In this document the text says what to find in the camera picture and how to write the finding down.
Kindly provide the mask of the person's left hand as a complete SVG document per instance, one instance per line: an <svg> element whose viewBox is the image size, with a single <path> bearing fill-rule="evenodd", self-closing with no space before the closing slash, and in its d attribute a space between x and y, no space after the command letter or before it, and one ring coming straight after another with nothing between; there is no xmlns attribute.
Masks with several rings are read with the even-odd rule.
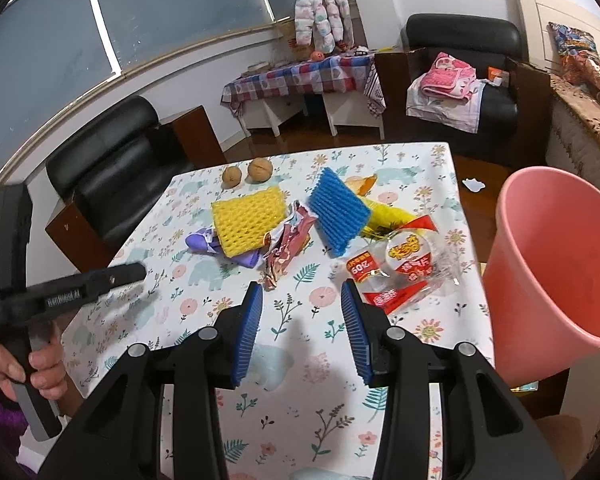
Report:
<svg viewBox="0 0 600 480"><path fill-rule="evenodd" d="M33 351L29 363L34 372L31 384L47 400L57 401L68 390L66 369L62 362L62 345L57 335L50 338L44 348ZM12 386L15 382L24 382L26 372L16 358L0 344L0 389L9 400L15 401L16 394Z"/></svg>

